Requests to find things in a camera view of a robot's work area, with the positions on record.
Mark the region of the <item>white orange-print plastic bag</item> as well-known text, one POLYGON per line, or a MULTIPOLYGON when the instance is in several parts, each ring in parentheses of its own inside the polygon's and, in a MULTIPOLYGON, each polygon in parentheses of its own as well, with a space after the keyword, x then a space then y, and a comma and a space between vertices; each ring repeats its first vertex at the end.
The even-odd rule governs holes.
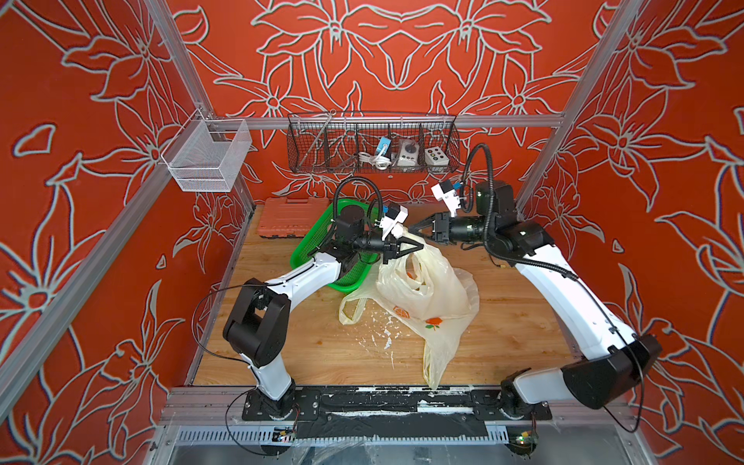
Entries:
POLYGON ((378 304, 424 339, 422 377, 437 389, 461 336, 480 311, 480 293, 473 275, 453 267, 439 248, 409 232, 404 236, 422 249, 372 265, 362 286, 341 301, 338 319, 354 325, 368 302, 378 304))

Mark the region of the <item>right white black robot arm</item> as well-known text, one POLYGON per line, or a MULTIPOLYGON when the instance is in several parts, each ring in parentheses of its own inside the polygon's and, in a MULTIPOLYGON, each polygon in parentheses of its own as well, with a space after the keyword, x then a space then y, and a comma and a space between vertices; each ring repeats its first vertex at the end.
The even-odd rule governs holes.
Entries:
POLYGON ((662 353, 652 334, 642 335, 600 302, 568 264, 543 226, 517 217, 513 187, 496 180, 487 145, 486 181, 472 185, 465 170, 456 184, 433 187, 446 211, 414 224, 409 231, 439 245, 482 246, 489 257, 517 269, 546 299, 575 343, 579 360, 563 367, 517 371, 502 381, 498 408, 512 419, 552 401, 575 400, 599 410, 637 389, 646 393, 646 378, 662 353))

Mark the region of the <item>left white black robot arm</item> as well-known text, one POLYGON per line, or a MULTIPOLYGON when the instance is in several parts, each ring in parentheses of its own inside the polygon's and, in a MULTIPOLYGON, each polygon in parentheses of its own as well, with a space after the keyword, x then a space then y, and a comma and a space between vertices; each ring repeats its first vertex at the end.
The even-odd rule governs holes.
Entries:
POLYGON ((292 312, 321 288, 350 274, 365 255, 387 263, 424 249, 406 236, 407 207, 386 205, 378 186, 363 176, 353 176, 339 187, 353 182, 368 185, 377 200, 369 207, 339 207, 336 192, 331 222, 321 228, 322 240, 310 259, 267 282, 245 282, 224 325, 223 338, 248 365, 257 383, 255 393, 273 418, 288 416, 295 402, 296 382, 282 358, 292 312))

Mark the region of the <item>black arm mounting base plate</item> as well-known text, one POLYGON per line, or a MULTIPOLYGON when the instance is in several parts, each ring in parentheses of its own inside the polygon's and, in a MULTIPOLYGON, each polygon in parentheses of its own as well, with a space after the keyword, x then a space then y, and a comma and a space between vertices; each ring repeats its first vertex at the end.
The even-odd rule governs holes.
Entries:
POLYGON ((521 426, 550 422, 546 403, 504 406, 499 387, 299 386, 272 401, 252 391, 244 422, 290 422, 302 440, 470 441, 507 444, 521 426))

